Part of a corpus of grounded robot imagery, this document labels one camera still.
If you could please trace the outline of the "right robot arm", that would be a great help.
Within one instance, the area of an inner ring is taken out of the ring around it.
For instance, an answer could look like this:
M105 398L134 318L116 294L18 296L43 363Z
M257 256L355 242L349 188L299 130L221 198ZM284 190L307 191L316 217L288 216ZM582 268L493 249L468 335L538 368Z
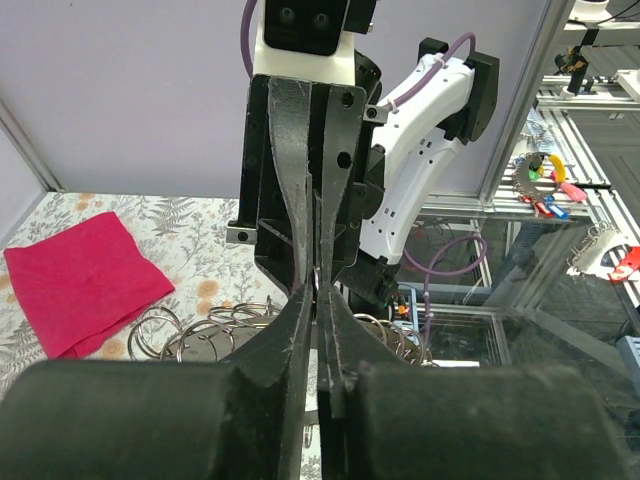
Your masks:
M353 53L316 70L260 69L247 100L232 243L283 292L345 286L384 308L411 226L447 166L488 126L500 62L432 38L390 94Z

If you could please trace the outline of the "metal ring key organizer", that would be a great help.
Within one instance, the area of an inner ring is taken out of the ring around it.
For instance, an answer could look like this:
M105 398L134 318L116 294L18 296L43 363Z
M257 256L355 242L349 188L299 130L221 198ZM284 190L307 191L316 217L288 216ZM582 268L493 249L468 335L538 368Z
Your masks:
M164 392L156 405L135 410L141 428L191 430L215 468L232 447L266 453L278 463L292 459L309 425L318 428L321 445L318 292L301 288L282 305L218 306L190 325L163 306L148 308L143 322L166 321L174 333L159 349L144 341L140 326L129 335L129 354L143 353L152 363L122 373L123 384L140 394ZM356 322L403 362L433 365L419 331L391 318L355 313L345 302Z

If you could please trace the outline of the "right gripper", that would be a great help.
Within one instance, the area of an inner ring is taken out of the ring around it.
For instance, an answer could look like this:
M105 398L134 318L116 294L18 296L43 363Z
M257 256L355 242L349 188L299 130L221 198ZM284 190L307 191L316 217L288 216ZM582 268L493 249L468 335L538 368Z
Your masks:
M383 199L385 123L373 90L256 75L250 82L239 213L227 239L252 243L258 268L293 295L340 282L385 292L385 259L360 248Z

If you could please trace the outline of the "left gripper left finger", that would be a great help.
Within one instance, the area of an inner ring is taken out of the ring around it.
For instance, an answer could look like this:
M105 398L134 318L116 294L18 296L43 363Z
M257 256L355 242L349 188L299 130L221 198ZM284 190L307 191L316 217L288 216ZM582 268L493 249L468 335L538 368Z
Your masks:
M214 362L49 360L1 404L5 479L295 479L313 293Z

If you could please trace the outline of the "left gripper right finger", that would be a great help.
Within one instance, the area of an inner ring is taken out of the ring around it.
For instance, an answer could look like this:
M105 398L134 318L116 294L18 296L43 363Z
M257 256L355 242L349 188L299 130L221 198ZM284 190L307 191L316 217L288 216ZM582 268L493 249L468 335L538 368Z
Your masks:
M420 367L317 295L326 479L621 479L595 390L564 365Z

